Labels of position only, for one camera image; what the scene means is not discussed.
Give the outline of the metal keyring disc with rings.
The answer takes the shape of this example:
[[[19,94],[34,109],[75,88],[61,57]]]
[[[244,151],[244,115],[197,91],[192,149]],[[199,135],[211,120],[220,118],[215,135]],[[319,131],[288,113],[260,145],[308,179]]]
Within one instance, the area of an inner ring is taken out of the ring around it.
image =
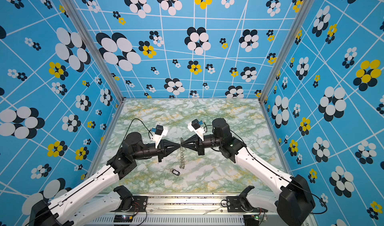
[[[180,145],[182,144],[183,142],[183,138],[180,138]],[[180,169],[185,169],[185,165],[186,165],[186,162],[185,162],[185,148],[181,145],[180,147]]]

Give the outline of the black key tag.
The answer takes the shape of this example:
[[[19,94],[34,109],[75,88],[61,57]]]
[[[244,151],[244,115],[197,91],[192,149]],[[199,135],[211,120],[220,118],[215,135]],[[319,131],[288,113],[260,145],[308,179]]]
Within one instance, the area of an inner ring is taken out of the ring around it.
[[[172,170],[172,173],[176,176],[179,176],[181,173],[175,169]]]

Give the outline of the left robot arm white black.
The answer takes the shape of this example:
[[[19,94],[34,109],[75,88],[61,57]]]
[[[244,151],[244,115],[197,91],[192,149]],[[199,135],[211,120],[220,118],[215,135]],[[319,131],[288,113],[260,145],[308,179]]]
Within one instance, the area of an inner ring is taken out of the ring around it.
[[[29,226],[84,226],[99,216],[115,210],[128,211],[133,206],[132,193],[124,186],[94,200],[101,191],[127,176],[138,160],[163,158],[180,148],[180,144],[160,140],[144,144],[138,132],[130,133],[106,165],[80,185],[62,196],[37,202],[31,209]]]

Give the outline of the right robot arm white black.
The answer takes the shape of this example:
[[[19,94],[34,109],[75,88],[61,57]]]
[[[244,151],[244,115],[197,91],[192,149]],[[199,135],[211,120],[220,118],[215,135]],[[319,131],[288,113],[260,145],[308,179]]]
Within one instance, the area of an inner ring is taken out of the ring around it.
[[[208,148],[218,148],[226,159],[250,171],[274,193],[273,196],[266,196],[255,187],[248,186],[239,195],[244,211],[259,208],[276,212],[289,226],[300,226],[305,222],[316,207],[314,195],[305,178],[280,171],[259,157],[230,129],[225,119],[214,119],[209,135],[204,125],[203,121],[197,119],[189,122],[188,129],[195,135],[183,141],[181,146],[198,152],[200,156]]]

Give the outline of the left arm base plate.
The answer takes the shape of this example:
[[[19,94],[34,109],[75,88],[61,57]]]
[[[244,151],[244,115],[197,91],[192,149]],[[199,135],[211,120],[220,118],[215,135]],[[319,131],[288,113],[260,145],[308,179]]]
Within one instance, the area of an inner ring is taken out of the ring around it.
[[[147,196],[132,196],[122,200],[120,207],[121,212],[144,212],[147,207],[149,197]]]

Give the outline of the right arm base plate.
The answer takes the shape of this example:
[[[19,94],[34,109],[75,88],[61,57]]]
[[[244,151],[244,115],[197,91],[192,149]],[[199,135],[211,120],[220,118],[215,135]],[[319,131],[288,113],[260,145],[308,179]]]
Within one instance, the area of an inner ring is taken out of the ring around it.
[[[251,206],[245,208],[241,204],[241,200],[239,196],[227,196],[226,199],[226,208],[229,213],[267,213],[268,210],[263,208],[253,208]]]

